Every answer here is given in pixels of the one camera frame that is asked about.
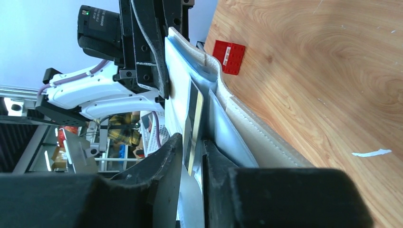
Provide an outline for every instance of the plaid fabric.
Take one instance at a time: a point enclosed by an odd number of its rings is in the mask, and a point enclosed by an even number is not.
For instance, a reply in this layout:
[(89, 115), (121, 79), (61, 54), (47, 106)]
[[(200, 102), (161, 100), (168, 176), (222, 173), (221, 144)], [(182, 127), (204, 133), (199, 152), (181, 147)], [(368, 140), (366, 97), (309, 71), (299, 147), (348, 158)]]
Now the plaid fabric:
[[(140, 115), (132, 115), (131, 113), (114, 115), (109, 119), (109, 125), (135, 124), (139, 120)], [(137, 146), (140, 143), (141, 134), (134, 129), (111, 129), (108, 131), (108, 138), (125, 145)]]

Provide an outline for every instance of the purple cable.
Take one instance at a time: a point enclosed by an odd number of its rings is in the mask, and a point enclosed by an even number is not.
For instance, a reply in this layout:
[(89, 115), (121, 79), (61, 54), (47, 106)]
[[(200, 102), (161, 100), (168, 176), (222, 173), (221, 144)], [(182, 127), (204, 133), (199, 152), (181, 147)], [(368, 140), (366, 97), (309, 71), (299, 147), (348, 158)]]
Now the purple cable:
[[(96, 72), (98, 72), (98, 70), (100, 70), (101, 68), (103, 68), (106, 64), (107, 64), (108, 60), (103, 59), (98, 65), (96, 65), (93, 69), (91, 69), (89, 72), (91, 72), (91, 74), (95, 74)], [(56, 82), (54, 82), (53, 84), (55, 84), (56, 86), (67, 83), (67, 82), (72, 82), (72, 81), (76, 81), (79, 79), (82, 79), (84, 77), (88, 76), (86, 72), (73, 76), (73, 77), (69, 77), (69, 78), (65, 78), (62, 80), (58, 80)], [(39, 88), (37, 96), (40, 96), (42, 94), (42, 92), (47, 89), (50, 88), (50, 83), (43, 85), (41, 88)]]
[(158, 115), (155, 111), (151, 111), (154, 115), (154, 119), (155, 119), (155, 125), (156, 125), (156, 132), (155, 132), (155, 137), (157, 140), (157, 145), (158, 148), (161, 148), (161, 140), (160, 140), (160, 121), (158, 120)]

